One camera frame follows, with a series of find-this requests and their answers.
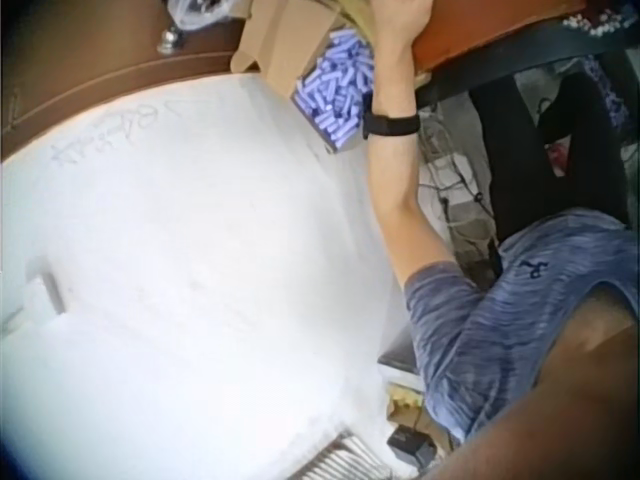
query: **metal grate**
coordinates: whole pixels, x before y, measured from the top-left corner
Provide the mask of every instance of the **metal grate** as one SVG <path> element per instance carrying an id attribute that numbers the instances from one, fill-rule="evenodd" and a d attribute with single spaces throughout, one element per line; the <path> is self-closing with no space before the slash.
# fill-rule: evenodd
<path id="1" fill-rule="evenodd" d="M 393 471 L 381 463 L 350 432 L 341 433 L 290 480 L 393 480 Z"/>

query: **watch strap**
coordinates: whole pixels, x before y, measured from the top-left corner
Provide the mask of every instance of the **watch strap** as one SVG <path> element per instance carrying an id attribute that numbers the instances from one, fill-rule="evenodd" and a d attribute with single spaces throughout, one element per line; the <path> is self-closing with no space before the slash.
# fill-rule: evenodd
<path id="1" fill-rule="evenodd" d="M 420 117 L 416 113 L 410 117 L 391 118 L 376 115 L 371 111 L 372 96 L 364 99 L 364 115 L 362 118 L 362 136 L 366 140 L 369 135 L 381 137 L 404 137 L 420 130 Z"/>

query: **hand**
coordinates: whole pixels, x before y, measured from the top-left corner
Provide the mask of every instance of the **hand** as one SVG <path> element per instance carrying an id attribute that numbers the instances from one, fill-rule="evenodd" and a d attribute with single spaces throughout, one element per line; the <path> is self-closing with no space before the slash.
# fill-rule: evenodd
<path id="1" fill-rule="evenodd" d="M 409 48 L 431 19 L 433 0 L 371 0 L 376 46 Z"/>

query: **white wall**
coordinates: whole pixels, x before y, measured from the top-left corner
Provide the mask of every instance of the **white wall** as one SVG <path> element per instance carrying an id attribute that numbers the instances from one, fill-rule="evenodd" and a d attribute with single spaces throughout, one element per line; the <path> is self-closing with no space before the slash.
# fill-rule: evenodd
<path id="1" fill-rule="evenodd" d="M 2 342 L 18 456 L 47 479 L 283 478 L 348 424 L 403 471 L 375 360 L 405 313 L 365 172 L 253 76 L 122 98 L 12 157 L 2 318 L 39 259 L 67 306 Z"/>

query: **blue t-shirt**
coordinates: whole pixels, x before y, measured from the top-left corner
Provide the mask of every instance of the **blue t-shirt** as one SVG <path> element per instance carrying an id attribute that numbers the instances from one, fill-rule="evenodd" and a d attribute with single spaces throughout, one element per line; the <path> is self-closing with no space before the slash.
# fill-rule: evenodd
<path id="1" fill-rule="evenodd" d="M 575 308 L 599 285 L 638 316 L 638 236 L 600 212 L 572 209 L 500 247 L 504 271 L 480 292 L 452 262 L 405 285 L 429 413 L 459 440 L 525 395 Z"/>

